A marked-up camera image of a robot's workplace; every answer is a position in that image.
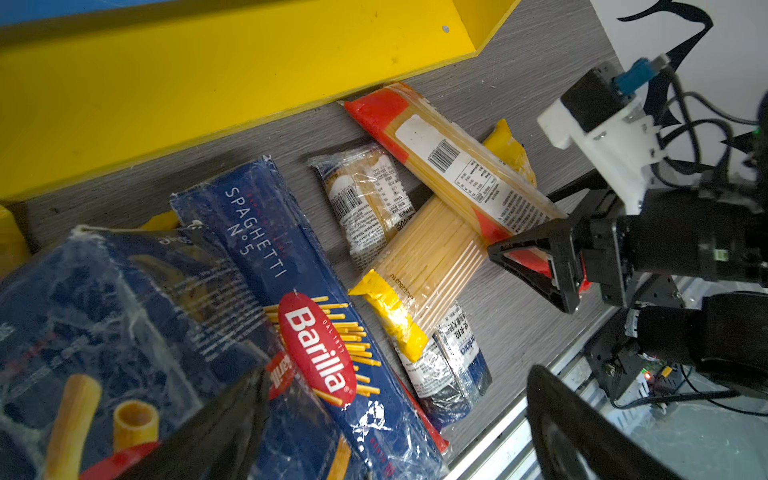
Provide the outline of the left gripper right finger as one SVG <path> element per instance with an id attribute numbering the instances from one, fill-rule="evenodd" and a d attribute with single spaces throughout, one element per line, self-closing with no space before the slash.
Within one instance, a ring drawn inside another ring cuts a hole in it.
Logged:
<path id="1" fill-rule="evenodd" d="M 527 377 L 526 416 L 545 479 L 677 479 L 546 367 Z"/>

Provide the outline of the blue Barilla spaghetti bag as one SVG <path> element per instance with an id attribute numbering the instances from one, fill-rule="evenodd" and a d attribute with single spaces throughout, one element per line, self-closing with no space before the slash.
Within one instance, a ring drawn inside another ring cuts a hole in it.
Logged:
<path id="1" fill-rule="evenodd" d="M 294 195 L 265 157 L 172 194 L 223 244 L 304 380 L 375 479 L 439 479 L 436 431 L 355 310 Z"/>

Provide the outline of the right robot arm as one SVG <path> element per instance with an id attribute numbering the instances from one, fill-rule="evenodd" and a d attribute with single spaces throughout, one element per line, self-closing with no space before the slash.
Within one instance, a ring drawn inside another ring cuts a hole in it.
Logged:
<path id="1" fill-rule="evenodd" d="M 583 284 L 597 285 L 606 304 L 634 314 L 638 352 L 693 366 L 739 394 L 766 395 L 767 213 L 751 199 L 656 189 L 631 213 L 612 191 L 596 190 L 569 217 L 497 242 L 488 254 L 565 313 L 579 306 Z M 689 309 L 658 294 L 641 300 L 642 275 L 746 289 Z"/>

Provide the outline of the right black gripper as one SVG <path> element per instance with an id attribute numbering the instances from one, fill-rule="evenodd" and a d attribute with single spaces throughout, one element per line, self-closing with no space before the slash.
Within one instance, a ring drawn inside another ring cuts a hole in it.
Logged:
<path id="1" fill-rule="evenodd" d="M 568 314 L 585 277 L 615 306 L 630 303 L 641 273 L 767 285 L 767 209 L 754 199 L 653 189 L 637 214 L 605 199 L 584 217 L 580 253 L 572 222 L 555 219 L 491 245 L 490 260 Z"/>

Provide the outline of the yellow end spaghetti bag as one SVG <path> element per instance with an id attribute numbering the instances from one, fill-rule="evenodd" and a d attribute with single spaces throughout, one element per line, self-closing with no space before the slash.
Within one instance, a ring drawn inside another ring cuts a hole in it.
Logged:
<path id="1" fill-rule="evenodd" d="M 349 290 L 364 298 L 409 361 L 486 260 L 482 237 L 437 197 L 428 200 Z"/>

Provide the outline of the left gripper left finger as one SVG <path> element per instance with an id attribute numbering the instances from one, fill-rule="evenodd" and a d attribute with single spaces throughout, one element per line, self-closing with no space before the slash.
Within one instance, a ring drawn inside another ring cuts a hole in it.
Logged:
<path id="1" fill-rule="evenodd" d="M 253 368 L 121 479 L 246 479 L 269 419 L 271 381 Z"/>

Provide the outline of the blue Barilla pasta box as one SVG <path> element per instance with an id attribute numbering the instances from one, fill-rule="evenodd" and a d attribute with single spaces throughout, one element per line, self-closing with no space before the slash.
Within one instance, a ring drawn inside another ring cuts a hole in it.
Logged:
<path id="1" fill-rule="evenodd" d="M 253 368 L 246 479 L 370 477 L 210 231 L 79 227 L 1 283 L 1 475 L 121 479 Z"/>

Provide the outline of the yellow noodle bag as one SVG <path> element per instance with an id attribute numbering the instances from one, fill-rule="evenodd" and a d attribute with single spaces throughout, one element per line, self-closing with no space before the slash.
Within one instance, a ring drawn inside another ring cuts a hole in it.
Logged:
<path id="1" fill-rule="evenodd" d="M 533 187 L 537 186 L 536 175 L 525 148 L 512 136 L 505 119 L 496 123 L 493 131 L 483 141 L 483 145 L 529 184 Z"/>

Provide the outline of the clear navy spaghetti bag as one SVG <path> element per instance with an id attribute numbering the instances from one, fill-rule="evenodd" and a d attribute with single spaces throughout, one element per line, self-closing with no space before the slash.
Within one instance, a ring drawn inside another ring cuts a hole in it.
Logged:
<path id="1" fill-rule="evenodd" d="M 437 198 L 416 209 L 392 157 L 369 143 L 313 156 L 360 273 L 351 288 L 379 315 L 430 422 L 466 418 L 492 376 L 457 296 L 483 261 L 476 236 Z"/>

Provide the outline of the red end spaghetti bag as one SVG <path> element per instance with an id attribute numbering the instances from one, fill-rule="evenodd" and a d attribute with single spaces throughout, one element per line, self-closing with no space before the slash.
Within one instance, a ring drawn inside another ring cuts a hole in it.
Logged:
<path id="1" fill-rule="evenodd" d="M 488 246 L 564 213 L 415 90 L 391 84 L 344 105 L 349 115 Z"/>

